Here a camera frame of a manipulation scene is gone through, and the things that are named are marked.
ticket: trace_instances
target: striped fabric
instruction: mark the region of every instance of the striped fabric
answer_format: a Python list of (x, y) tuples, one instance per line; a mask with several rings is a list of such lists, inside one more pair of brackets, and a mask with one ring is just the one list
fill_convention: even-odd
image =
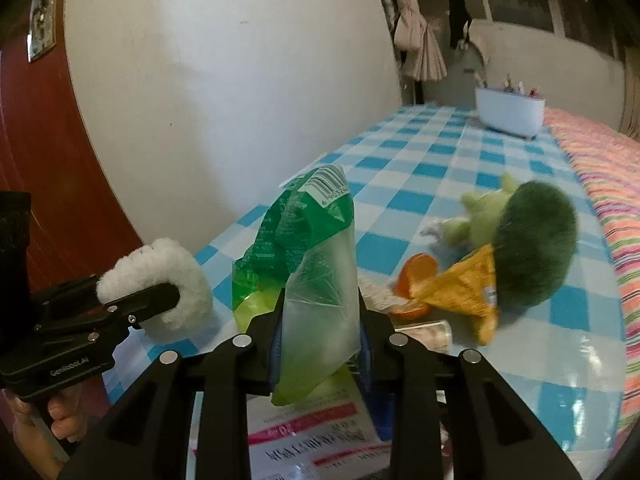
[(627, 364), (617, 449), (640, 413), (640, 142), (564, 110), (547, 108), (545, 124), (593, 203), (620, 286)]

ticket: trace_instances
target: metal screw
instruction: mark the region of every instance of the metal screw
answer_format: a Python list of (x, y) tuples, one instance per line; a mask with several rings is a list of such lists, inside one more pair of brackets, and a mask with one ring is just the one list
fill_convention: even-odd
[(482, 360), (482, 356), (477, 350), (465, 350), (464, 352), (462, 352), (462, 357), (466, 362), (473, 365), (478, 364)]
[(234, 340), (233, 340), (233, 344), (234, 346), (237, 346), (238, 348), (246, 348), (247, 346), (249, 346), (251, 344), (251, 336), (247, 335), (247, 334), (239, 334), (237, 335)]
[(404, 346), (409, 342), (409, 338), (405, 334), (395, 333), (389, 336), (389, 342), (393, 346)]
[(166, 352), (162, 352), (160, 354), (160, 362), (163, 365), (170, 365), (175, 363), (178, 360), (178, 352), (174, 350), (167, 350)]

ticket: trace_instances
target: human hand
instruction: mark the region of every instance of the human hand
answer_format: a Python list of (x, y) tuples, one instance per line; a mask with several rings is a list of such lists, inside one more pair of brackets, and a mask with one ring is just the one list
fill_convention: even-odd
[[(49, 415), (54, 420), (51, 432), (60, 440), (66, 438), (77, 442), (86, 434), (88, 416), (80, 402), (81, 391), (81, 384), (77, 384), (51, 397), (47, 404)], [(55, 458), (51, 444), (31, 420), (33, 407), (9, 390), (4, 391), (4, 396), (15, 417), (13, 434), (16, 445), (42, 478), (54, 480), (63, 463)]]

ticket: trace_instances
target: blue and white checkered tablecloth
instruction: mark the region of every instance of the blue and white checkered tablecloth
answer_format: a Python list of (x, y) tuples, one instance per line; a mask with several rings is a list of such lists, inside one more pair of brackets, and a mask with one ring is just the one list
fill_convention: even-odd
[[(564, 450), (603, 466), (625, 379), (620, 295), (600, 223), (551, 135), (529, 142), (488, 130), (463, 108), (404, 107), (318, 160), (327, 162), (344, 168), (355, 203), (358, 267), (378, 283), (388, 282), (418, 252), (433, 254), (441, 268), (452, 264), (451, 251), (419, 232), (435, 218), (462, 213), (462, 193), (498, 188), (505, 171), (521, 182), (555, 184), (571, 197), (579, 238), (566, 283), (519, 319), (501, 314), (494, 341), (481, 351)], [(232, 262), (254, 241), (266, 211), (267, 205), (256, 206), (197, 254), (214, 293), (218, 326), (171, 348), (183, 355), (208, 351), (234, 333)], [(452, 323), (453, 353), (475, 347), (467, 318), (440, 311), (432, 316)], [(118, 346), (116, 367), (104, 374), (110, 399), (166, 348), (142, 332)]]

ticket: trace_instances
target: green plastic bag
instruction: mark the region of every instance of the green plastic bag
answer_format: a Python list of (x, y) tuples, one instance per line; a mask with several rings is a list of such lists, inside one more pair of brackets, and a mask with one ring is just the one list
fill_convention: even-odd
[(353, 199), (340, 166), (321, 166), (289, 184), (234, 263), (240, 330), (274, 309), (283, 286), (277, 405), (305, 397), (360, 348)]

